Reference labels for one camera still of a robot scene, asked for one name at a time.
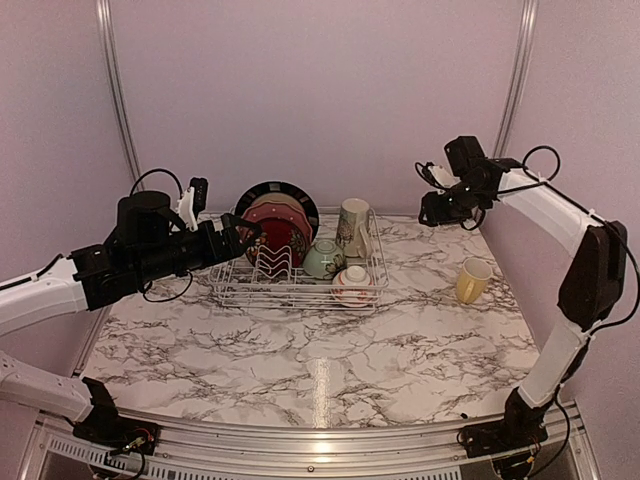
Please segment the red floral plate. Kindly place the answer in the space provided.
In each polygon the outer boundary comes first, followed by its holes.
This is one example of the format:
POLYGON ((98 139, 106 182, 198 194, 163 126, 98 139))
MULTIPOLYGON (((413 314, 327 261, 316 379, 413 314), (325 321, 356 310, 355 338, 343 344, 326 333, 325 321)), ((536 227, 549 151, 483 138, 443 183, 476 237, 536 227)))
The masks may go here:
POLYGON ((292 267, 299 267, 309 250, 308 235, 292 220, 267 217, 254 220, 261 227, 261 234, 254 239, 245 256, 254 265, 258 257, 266 260, 269 252, 272 254, 288 253, 292 267))

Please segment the tall seashell ceramic mug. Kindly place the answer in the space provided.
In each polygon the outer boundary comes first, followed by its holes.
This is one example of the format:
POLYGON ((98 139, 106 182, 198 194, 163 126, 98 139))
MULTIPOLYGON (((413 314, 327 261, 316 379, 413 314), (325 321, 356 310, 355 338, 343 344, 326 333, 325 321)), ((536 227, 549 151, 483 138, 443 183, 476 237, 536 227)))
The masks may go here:
POLYGON ((347 257, 366 259, 372 255, 370 213, 370 205, 363 199, 348 198, 342 202, 336 243, 347 257))

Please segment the yellow ceramic mug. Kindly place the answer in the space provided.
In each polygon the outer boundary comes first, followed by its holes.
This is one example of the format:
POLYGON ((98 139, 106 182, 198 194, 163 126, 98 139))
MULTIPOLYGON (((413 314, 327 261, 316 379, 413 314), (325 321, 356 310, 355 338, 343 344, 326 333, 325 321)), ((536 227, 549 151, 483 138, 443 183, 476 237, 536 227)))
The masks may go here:
POLYGON ((456 297, 463 304, 475 302, 493 276, 491 265, 480 258, 467 258, 456 283, 456 297))

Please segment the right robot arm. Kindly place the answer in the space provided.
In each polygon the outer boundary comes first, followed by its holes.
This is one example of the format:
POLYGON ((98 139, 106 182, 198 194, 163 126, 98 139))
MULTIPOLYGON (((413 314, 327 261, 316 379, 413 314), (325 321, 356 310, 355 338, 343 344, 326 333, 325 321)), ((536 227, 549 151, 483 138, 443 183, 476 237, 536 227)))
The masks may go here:
POLYGON ((537 175, 525 160, 488 157, 474 136, 459 136, 444 147, 447 168, 417 163, 418 176, 431 186, 421 199, 418 221, 428 227, 464 225, 502 203, 550 235, 571 260, 558 292, 563 318, 547 339, 522 384, 505 404, 495 438, 515 448, 529 437, 559 393, 581 366, 599 331, 612 327, 608 316, 620 300, 626 265, 634 260, 627 231, 606 221, 537 175))

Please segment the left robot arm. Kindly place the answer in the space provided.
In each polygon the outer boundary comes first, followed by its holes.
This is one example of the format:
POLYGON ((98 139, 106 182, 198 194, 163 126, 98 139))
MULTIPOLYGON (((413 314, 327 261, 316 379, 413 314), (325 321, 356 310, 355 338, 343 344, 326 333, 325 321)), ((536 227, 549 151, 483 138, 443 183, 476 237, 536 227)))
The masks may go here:
MULTIPOLYGON (((158 191, 122 198, 116 226, 103 243, 57 255, 41 270, 2 284, 2 335, 57 316, 101 310, 146 293, 157 280, 243 256, 261 227, 229 213, 222 215, 220 229, 210 220, 198 221, 204 202, 194 188, 176 208, 158 191)), ((1 398, 86 423, 106 445, 126 436, 126 423, 108 390, 90 378, 59 376, 3 354, 1 398)))

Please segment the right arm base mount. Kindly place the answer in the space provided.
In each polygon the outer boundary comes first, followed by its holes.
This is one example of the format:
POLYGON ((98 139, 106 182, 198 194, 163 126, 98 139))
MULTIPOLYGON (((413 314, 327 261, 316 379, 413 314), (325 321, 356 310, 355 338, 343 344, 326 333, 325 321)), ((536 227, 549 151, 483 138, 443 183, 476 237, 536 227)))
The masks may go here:
POLYGON ((541 444, 548 439, 543 426, 554 397, 539 407, 530 407, 514 389, 505 402, 500 420, 467 425, 458 431, 456 440, 468 458, 493 455, 541 444))

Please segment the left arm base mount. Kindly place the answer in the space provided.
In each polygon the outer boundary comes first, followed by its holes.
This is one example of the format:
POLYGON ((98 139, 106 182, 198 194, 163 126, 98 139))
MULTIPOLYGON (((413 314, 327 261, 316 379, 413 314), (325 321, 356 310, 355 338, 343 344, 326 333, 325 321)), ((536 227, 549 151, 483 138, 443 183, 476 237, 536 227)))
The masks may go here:
POLYGON ((73 434, 111 449, 112 455, 137 451, 151 456, 156 448, 159 425, 122 416, 105 385, 83 378, 88 388, 91 409, 82 420, 73 421, 73 434))

